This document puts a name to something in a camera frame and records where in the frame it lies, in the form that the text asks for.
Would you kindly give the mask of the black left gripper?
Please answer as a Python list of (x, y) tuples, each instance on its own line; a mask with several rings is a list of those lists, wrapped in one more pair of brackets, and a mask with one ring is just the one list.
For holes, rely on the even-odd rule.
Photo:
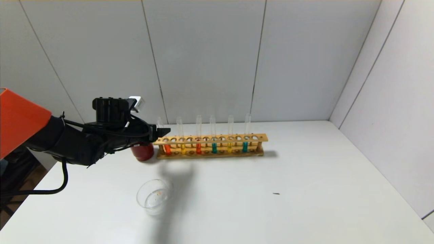
[(130, 124), (128, 127), (128, 133), (132, 134), (146, 134), (141, 137), (130, 138), (133, 145), (149, 145), (157, 138), (163, 138), (171, 132), (170, 128), (157, 128), (149, 124)]

